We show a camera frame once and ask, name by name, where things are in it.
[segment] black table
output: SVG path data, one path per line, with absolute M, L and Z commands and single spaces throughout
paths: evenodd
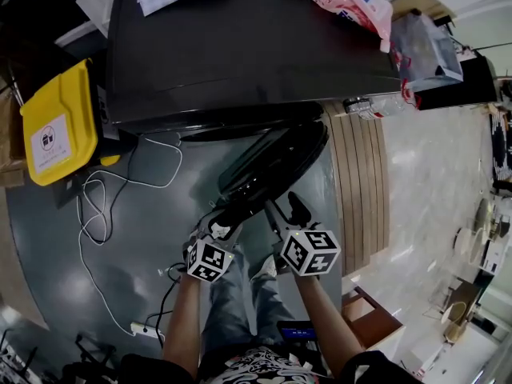
M 380 39 L 311 0 L 114 0 L 107 101 L 132 132 L 250 125 L 400 90 Z

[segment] black sleeve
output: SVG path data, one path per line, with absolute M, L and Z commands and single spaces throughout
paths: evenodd
M 340 382 L 355 382 L 355 373 L 360 366 L 367 370 L 359 377 L 357 384 L 374 384 L 376 382 L 400 382 L 419 384 L 419 381 L 403 368 L 389 361 L 380 351 L 367 351 L 352 357 L 343 367 Z
M 194 380 L 188 371 L 172 362 L 145 358 L 135 354 L 123 357 L 118 383 L 141 384 L 143 382 L 193 384 Z

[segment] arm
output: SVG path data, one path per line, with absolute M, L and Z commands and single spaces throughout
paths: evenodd
M 199 279 L 188 274 L 182 276 L 163 346 L 163 359 L 187 370 L 194 380 L 198 375 L 200 351 L 200 287 Z
M 315 277 L 295 276 L 295 281 L 313 323 L 320 350 L 330 371 L 339 378 L 346 362 L 364 349 Z

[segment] plastic bag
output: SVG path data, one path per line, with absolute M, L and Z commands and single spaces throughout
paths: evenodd
M 390 51 L 391 16 L 393 7 L 387 0 L 313 0 L 321 8 L 348 18 L 377 33 L 381 51 Z
M 464 80 L 450 36 L 424 14 L 394 21 L 391 37 L 406 88 L 419 92 Z

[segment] cord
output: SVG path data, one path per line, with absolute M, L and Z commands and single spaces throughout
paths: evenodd
M 170 272 L 172 271 L 173 268 L 175 268 L 177 265 L 185 265 L 184 262 L 178 262 L 178 263 L 175 263 L 171 266 L 169 266 L 169 269 L 167 269 L 167 276 L 169 277 L 170 280 L 172 280 L 175 283 L 179 283 L 179 280 L 180 278 L 172 278 L 171 275 L 170 275 Z M 164 315 L 164 314 L 169 314 L 169 313 L 172 313 L 173 310 L 168 310 L 168 311 L 164 311 L 163 313 L 152 313 L 150 314 L 147 318 L 146 318 L 146 321 L 144 322 L 144 330 L 146 330 L 147 328 L 147 323 L 148 321 L 150 320 L 150 318 L 153 318 L 153 317 L 157 317 L 159 316 L 160 314 Z
M 5 329 L 3 331 L 3 334 L 2 334 L 2 339 L 0 339 L 0 357 L 3 357 L 5 354 L 3 353 L 3 350 L 2 350 L 2 346 L 3 346 L 3 343 L 4 341 L 6 340 L 6 336 L 7 336 L 7 332 L 9 331 L 9 329 Z
M 137 148 L 138 148 L 138 142 L 137 142 L 137 145 L 135 145 L 135 148 L 131 151 L 130 158 L 128 159 L 128 165 L 126 167 L 126 177 L 127 178 L 130 176 L 131 162 L 134 158 L 134 154 L 135 154 L 135 151 L 137 151 Z M 110 240 L 110 238 L 112 237 L 112 232 L 114 231 L 114 222 L 112 221 L 112 209 L 114 208 L 114 204 L 118 200 L 118 196 L 121 194 L 122 190 L 125 189 L 126 185 L 128 185 L 128 181 L 124 181 L 124 183 L 121 185 L 118 192 L 114 196 L 114 199 L 112 199 L 112 203 L 110 204 L 110 209 L 109 209 L 110 232 L 109 232 L 109 235 L 105 238 L 105 240 L 98 240 L 96 238 L 93 238 L 89 234 L 89 238 L 91 240 L 93 240 L 94 242 L 96 242 L 97 244 L 102 243 L 102 242 L 103 243 L 108 242 Z M 78 197 L 78 200 L 80 202 L 80 218 L 83 218 L 82 199 L 80 197 Z
M 167 297 L 169 296 L 170 292 L 173 291 L 173 288 L 179 283 L 179 280 L 180 279 L 178 279 L 176 282 L 173 282 L 173 284 L 168 289 L 167 293 L 164 294 L 163 299 L 162 299 L 162 304 L 160 305 L 160 313 L 158 313 L 157 324 L 154 327 L 155 331 L 157 331 L 158 341 L 160 342 L 161 348 L 163 348 L 163 341 L 162 341 L 162 338 L 160 337 L 160 334 L 158 333 L 158 327 L 160 326 L 160 321 L 162 320 L 163 307 L 166 304 Z
M 114 176 L 116 178 L 120 178 L 122 179 L 123 181 L 125 181 L 125 184 L 127 183 L 133 183 L 133 184 L 136 184 L 136 185 L 142 185 L 142 186 L 148 186 L 150 188 L 156 188 L 156 189 L 164 189 L 164 188 L 167 188 L 171 183 L 172 181 L 174 180 L 174 178 L 176 178 L 176 175 L 178 174 L 179 172 L 179 169 L 182 165 L 182 161 L 183 161 L 183 152 L 177 148 L 176 146 L 174 145 L 170 145 L 170 144 L 165 144 L 163 142 L 158 142 L 158 141 L 155 141 L 153 139 L 148 139 L 148 138 L 144 138 L 145 140 L 149 141 L 149 142 L 152 142 L 152 143 L 155 143 L 155 144 L 158 144 L 158 145 L 161 145 L 161 146 L 167 146 L 169 148 L 173 148 L 174 150 L 176 150 L 178 153 L 179 153 L 179 164 L 178 164 L 178 167 L 176 168 L 176 171 L 174 172 L 173 176 L 171 177 L 171 179 L 168 181 L 167 184 L 165 185 L 153 185 L 153 184 L 150 184 L 150 183 L 145 183 L 145 182 L 139 182 L 139 181 L 132 181 L 131 179 L 128 179 L 128 178 L 124 178 L 123 176 L 121 175 L 118 175 L 118 174 L 114 174 L 113 172 L 109 172 L 108 170 L 96 170 L 95 172 L 93 172 L 91 175 L 89 175 L 89 177 L 87 178 L 87 180 L 82 184 L 82 192 L 83 192 L 83 196 L 84 198 L 87 200 L 87 202 L 90 204 L 90 206 L 93 208 L 93 210 L 96 212 L 96 215 L 92 216 L 87 222 L 86 224 L 84 225 L 83 224 L 83 221 L 82 221 L 82 216 L 81 216 L 81 210 L 80 210 L 80 197 L 77 196 L 77 216 L 78 216 L 78 222 L 80 223 L 80 232 L 78 233 L 78 248 L 79 248 L 79 253 L 80 253 L 80 260 L 82 261 L 82 264 L 83 266 L 85 267 L 87 273 L 89 274 L 89 277 L 90 277 L 90 280 L 92 281 L 95 289 L 98 291 L 98 293 L 100 294 L 100 296 L 102 297 L 102 300 L 103 300 L 103 303 L 105 304 L 105 307 L 107 309 L 107 311 L 109 312 L 109 315 L 110 317 L 112 318 L 112 320 L 114 321 L 114 323 L 116 324 L 117 327 L 119 327 L 120 330 L 122 330 L 124 333 L 128 334 L 129 336 L 132 336 L 134 337 L 135 336 L 135 333 L 130 333 L 129 331 L 123 329 L 119 323 L 117 322 L 117 320 L 115 319 L 114 315 L 112 314 L 112 311 L 110 310 L 109 308 L 109 305 L 107 304 L 106 302 L 106 299 L 105 299 L 105 295 L 103 294 L 103 292 L 101 291 L 101 289 L 98 287 L 98 285 L 96 284 L 96 281 L 94 280 L 94 277 L 89 269 L 89 267 L 87 266 L 84 258 L 83 258 L 83 248 L 82 248 L 82 234 L 85 234 L 89 240 L 92 241 L 92 243 L 94 243 L 95 245 L 97 246 L 102 246 L 105 244 L 105 242 L 108 240 L 107 236 L 106 236 L 106 228 L 107 228 L 107 225 L 106 225 L 106 218 L 105 218 L 105 207 L 106 207 L 106 188 L 105 188 L 105 184 L 103 183 L 103 181 L 101 179 L 91 179 L 94 175 L 98 174 L 98 173 L 102 173 L 102 174 L 108 174 L 108 175 L 111 175 L 111 176 Z M 102 189 L 103 189 L 103 204 L 102 204 L 102 208 L 99 209 L 95 204 L 92 203 L 92 201 L 89 199 L 89 196 L 87 195 L 86 193 L 86 188 L 87 188 L 87 185 L 89 185 L 90 183 L 94 183 L 94 182 L 97 182 L 101 185 Z M 110 217 L 111 217 L 111 210 L 112 210 L 112 205 L 110 205 Z M 87 231 L 87 227 L 88 225 L 93 221 L 95 220 L 96 218 L 101 218 L 102 221 L 103 221 L 103 225 L 104 225 L 104 233 L 103 233 L 103 238 L 100 239 L 100 240 L 96 240 L 94 239 L 90 233 Z

